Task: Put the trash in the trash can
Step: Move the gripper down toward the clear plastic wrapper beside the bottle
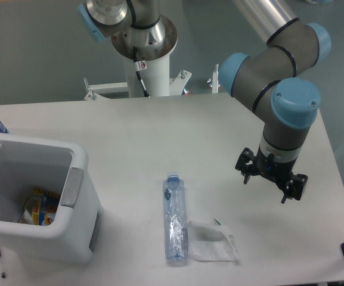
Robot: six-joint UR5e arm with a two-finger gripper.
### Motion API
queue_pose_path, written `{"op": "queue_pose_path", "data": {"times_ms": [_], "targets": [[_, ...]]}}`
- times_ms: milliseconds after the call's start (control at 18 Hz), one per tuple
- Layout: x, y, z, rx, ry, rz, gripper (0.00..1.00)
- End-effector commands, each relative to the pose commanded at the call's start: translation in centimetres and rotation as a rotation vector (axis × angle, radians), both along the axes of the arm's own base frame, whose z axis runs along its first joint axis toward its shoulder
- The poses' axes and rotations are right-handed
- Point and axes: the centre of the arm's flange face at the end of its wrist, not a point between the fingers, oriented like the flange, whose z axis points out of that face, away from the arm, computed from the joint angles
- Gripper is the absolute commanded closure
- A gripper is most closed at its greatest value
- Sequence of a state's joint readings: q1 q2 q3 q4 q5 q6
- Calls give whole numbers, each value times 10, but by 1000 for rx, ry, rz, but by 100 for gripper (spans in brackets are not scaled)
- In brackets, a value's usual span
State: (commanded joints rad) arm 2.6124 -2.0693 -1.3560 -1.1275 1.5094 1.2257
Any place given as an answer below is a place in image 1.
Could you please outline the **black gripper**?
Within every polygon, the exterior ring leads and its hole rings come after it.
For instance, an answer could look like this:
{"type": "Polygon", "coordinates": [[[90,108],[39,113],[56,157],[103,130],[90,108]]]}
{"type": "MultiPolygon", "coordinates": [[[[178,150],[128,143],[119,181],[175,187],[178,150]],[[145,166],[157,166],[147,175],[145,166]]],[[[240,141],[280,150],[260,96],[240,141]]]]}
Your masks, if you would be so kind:
{"type": "Polygon", "coordinates": [[[275,183],[283,190],[281,204],[286,200],[300,201],[306,188],[308,177],[304,174],[293,174],[292,169],[296,159],[280,163],[271,156],[265,156],[260,149],[256,155],[249,148],[240,154],[235,169],[244,176],[243,183],[247,184],[251,176],[261,176],[275,183]]]}

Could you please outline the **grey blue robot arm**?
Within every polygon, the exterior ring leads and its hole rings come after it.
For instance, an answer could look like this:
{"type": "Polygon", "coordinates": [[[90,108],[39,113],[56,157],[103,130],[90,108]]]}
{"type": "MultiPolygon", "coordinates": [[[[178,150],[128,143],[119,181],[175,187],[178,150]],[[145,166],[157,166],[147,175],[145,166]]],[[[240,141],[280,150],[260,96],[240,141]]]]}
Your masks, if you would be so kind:
{"type": "MultiPolygon", "coordinates": [[[[264,123],[258,151],[246,148],[235,168],[245,181],[261,176],[300,200],[307,176],[294,174],[320,104],[317,87],[299,75],[326,58],[331,40],[325,28],[303,24],[285,1],[236,1],[265,42],[256,57],[229,56],[219,68],[220,86],[264,123]]],[[[167,61],[177,43],[174,24],[160,13],[159,1],[84,1],[78,13],[96,41],[107,38],[123,57],[131,97],[171,94],[167,61]]]]}

